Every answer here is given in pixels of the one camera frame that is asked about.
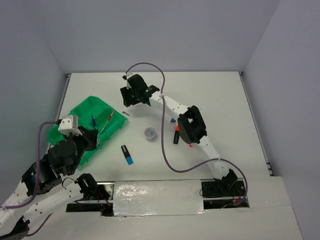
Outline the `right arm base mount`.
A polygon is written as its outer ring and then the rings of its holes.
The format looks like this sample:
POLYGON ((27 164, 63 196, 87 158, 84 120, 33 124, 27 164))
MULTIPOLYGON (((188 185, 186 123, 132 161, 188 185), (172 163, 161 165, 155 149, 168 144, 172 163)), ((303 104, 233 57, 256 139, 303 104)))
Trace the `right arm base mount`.
POLYGON ((229 169, 228 174, 221 179, 214 178, 202 181, 199 190, 205 210, 248 208, 247 200, 235 205, 244 198, 245 193, 246 188, 243 180, 238 178, 232 169, 229 169))

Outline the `blue gel pen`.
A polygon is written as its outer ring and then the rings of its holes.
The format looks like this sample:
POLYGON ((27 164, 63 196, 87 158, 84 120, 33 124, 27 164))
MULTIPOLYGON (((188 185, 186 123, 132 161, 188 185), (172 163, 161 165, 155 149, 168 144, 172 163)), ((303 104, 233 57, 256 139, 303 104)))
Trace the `blue gel pen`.
POLYGON ((95 120, 93 114, 91 114, 91 121, 92 121, 93 128, 94 128, 95 130, 97 130, 97 137, 96 137, 96 139, 97 139, 97 145, 98 145, 98 146, 101 146, 101 142, 100 142, 100 138, 99 138, 99 131, 98 131, 98 129, 97 129, 96 120, 95 120))

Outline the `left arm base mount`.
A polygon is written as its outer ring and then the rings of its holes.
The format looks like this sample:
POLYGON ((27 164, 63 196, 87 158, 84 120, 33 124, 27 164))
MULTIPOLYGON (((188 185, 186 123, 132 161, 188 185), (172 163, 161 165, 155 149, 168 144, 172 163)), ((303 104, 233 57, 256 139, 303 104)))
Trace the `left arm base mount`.
POLYGON ((113 197, 114 197, 114 183, 97 182, 92 175, 84 173, 76 179, 66 177, 62 181, 62 187, 65 180, 70 179, 75 184, 80 186, 80 193, 83 197, 75 200, 66 206, 67 213, 99 213, 102 217, 113 217, 113 197))

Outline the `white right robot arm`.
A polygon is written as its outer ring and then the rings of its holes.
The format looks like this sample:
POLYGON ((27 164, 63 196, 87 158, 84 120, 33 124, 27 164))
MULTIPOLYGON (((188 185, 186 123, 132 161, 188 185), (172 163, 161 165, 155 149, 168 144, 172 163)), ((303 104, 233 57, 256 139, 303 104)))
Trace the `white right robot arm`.
POLYGON ((177 170, 172 166, 169 166, 169 168, 176 173, 186 173, 201 165, 208 164, 214 176, 214 181, 217 182, 217 191, 223 196, 230 195, 235 190, 235 183, 238 180, 237 175, 233 170, 225 168, 224 163, 226 161, 220 158, 220 155, 211 143, 199 108, 195 105, 186 106, 173 100, 163 94, 162 88, 158 88, 155 85, 148 86, 139 74, 134 74, 130 77, 124 75, 122 78, 126 81, 126 86, 120 89, 125 107, 145 104, 162 111, 161 151, 168 166, 170 164, 165 154, 164 146, 165 114, 168 114, 177 121, 176 125, 179 128, 179 137, 186 144, 193 145, 205 157, 204 162, 186 170, 177 170))

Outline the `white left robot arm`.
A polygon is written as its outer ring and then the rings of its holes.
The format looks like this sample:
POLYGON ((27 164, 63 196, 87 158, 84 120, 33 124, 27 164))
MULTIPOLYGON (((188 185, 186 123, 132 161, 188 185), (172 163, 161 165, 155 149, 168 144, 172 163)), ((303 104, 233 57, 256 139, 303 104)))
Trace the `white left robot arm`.
POLYGON ((39 221, 47 221, 53 212, 81 199, 91 200, 99 192, 89 173, 76 178, 61 191, 48 195, 63 184, 62 177, 73 175, 85 152, 97 148, 97 129, 75 128, 38 158, 22 175, 13 194, 0 207, 0 238, 21 240, 39 221))

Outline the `red gel pen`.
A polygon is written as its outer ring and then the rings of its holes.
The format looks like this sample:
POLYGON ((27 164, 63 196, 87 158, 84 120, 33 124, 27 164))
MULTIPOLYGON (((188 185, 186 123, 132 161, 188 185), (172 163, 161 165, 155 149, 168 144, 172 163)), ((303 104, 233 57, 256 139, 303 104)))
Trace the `red gel pen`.
POLYGON ((109 123, 109 121, 111 120, 112 116, 114 115, 115 110, 112 110, 112 112, 110 113, 109 117, 107 118, 106 123, 104 124, 104 126, 102 127, 100 133, 102 134, 104 129, 106 128, 107 124, 109 123))

